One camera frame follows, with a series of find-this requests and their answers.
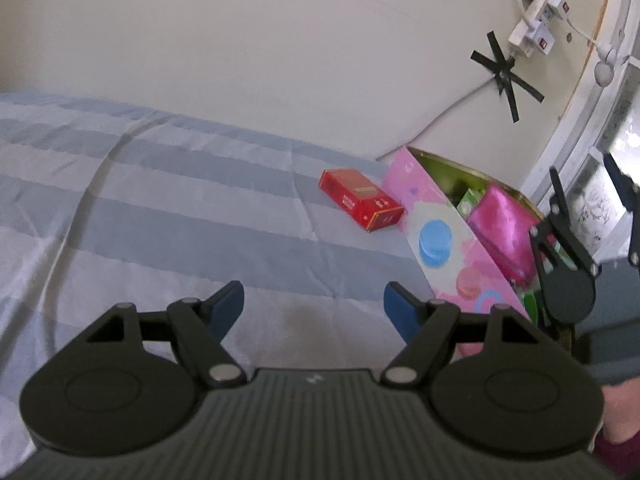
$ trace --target power strip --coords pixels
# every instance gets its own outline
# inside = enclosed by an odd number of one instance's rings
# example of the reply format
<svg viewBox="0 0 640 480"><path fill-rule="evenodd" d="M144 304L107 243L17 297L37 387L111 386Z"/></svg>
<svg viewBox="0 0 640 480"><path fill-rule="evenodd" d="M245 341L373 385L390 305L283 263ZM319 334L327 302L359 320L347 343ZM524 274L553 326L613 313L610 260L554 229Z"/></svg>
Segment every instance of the power strip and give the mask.
<svg viewBox="0 0 640 480"><path fill-rule="evenodd" d="M527 19L533 27L529 27L524 19L520 20L509 37L511 50L526 57L531 57L535 51L549 54L556 43L549 24L553 18L565 20L568 12L566 0L533 0L527 9Z"/></svg>

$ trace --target bed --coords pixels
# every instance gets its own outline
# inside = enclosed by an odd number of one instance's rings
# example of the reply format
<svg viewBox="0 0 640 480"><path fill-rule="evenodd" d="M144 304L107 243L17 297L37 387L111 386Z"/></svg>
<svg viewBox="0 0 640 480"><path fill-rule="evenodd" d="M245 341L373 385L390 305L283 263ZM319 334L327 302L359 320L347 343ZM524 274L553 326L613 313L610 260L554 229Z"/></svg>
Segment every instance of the bed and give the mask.
<svg viewBox="0 0 640 480"><path fill-rule="evenodd" d="M318 189L385 167L225 124L88 98L0 94L0 477L32 451L34 371L119 301L140 312L240 280L223 344L252 367L383 367L383 289L430 289L395 228L368 234ZM166 352L165 348L150 348Z"/></svg>

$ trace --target red box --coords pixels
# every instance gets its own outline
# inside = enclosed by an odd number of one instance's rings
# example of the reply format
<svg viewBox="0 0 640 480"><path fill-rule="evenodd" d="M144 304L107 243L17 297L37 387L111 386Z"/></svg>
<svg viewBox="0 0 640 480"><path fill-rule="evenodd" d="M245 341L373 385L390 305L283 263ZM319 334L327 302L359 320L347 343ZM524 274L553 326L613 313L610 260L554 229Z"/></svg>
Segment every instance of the red box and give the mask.
<svg viewBox="0 0 640 480"><path fill-rule="evenodd" d="M397 224L404 212L358 170L324 170L319 187L369 232Z"/></svg>

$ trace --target pink gift bag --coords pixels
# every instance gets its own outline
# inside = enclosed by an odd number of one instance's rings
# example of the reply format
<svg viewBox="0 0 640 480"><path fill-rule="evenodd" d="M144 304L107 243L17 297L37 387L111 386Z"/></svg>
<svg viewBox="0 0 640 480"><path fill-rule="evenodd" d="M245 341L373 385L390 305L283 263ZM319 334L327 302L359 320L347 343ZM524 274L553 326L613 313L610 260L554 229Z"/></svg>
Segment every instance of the pink gift bag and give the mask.
<svg viewBox="0 0 640 480"><path fill-rule="evenodd" d="M471 228L406 148L396 155L382 189L404 206L399 227L437 298L480 314L507 304L529 319Z"/></svg>

